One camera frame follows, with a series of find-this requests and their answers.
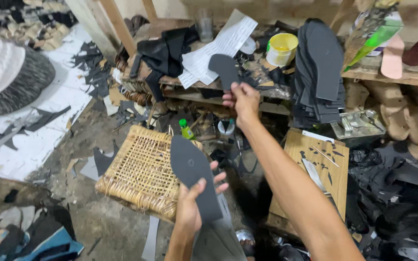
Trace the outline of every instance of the person's left hand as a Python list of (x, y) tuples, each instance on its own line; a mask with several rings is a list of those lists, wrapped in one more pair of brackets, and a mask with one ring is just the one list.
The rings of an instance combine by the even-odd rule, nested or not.
[[(214, 170), (217, 168), (218, 164), (219, 163), (217, 161), (213, 161), (210, 164), (210, 168)], [(225, 172), (215, 176), (214, 184), (222, 181), (226, 176), (227, 174)], [(180, 193), (178, 194), (177, 203), (177, 217), (175, 221), (176, 227), (193, 234), (201, 229), (201, 214), (199, 213), (198, 205), (195, 200), (206, 188), (206, 183), (206, 180), (201, 178), (198, 183), (191, 187), (191, 189), (188, 189), (183, 183), (180, 183)], [(222, 193), (228, 188), (229, 184), (223, 183), (216, 187), (216, 193)]]

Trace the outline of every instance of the cutting board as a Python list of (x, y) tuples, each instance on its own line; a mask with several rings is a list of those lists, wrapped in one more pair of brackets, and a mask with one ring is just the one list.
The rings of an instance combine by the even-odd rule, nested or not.
[[(316, 150), (312, 148), (312, 146), (316, 147), (325, 155), (330, 153), (330, 156), (327, 155), (327, 157), (330, 159), (333, 157), (335, 159), (335, 163), (339, 167), (331, 163), (328, 159), (322, 156), (322, 154), (315, 154), (314, 152), (316, 152)], [(317, 170), (323, 185), (327, 191), (332, 194), (341, 218), (344, 220), (346, 209), (346, 189), (348, 182), (349, 148), (347, 148), (343, 142), (336, 140), (334, 143), (323, 141), (303, 135), (302, 131), (299, 129), (290, 128), (287, 133), (284, 150), (302, 169), (304, 169), (304, 171), (306, 169), (302, 163), (303, 155), (308, 161), (315, 163), (315, 169)], [(336, 155), (333, 151), (338, 152), (343, 156)], [(330, 173), (332, 182), (330, 182), (328, 173)], [(288, 215), (283, 212), (282, 208), (275, 199), (275, 196), (272, 197), (269, 211), (278, 216), (288, 218)]]

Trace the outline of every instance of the rattan stool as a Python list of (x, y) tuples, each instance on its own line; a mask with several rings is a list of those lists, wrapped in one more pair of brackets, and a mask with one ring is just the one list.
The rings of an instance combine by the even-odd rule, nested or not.
[[(172, 136), (133, 125), (96, 190), (175, 221), (180, 181), (171, 168)], [(202, 144), (192, 141), (202, 151)]]

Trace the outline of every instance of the green plastic bottle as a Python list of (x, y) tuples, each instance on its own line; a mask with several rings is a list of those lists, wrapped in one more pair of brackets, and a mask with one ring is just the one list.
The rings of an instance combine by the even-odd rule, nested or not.
[(189, 129), (188, 125), (186, 124), (185, 119), (181, 119), (179, 122), (180, 127), (182, 128), (182, 136), (185, 139), (193, 140), (194, 133)]

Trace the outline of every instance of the yellow glue container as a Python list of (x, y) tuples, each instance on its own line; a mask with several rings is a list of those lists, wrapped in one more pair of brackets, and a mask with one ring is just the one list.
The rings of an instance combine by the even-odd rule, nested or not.
[(291, 33), (279, 33), (269, 40), (267, 45), (267, 62), (275, 66), (290, 64), (296, 54), (298, 38)]

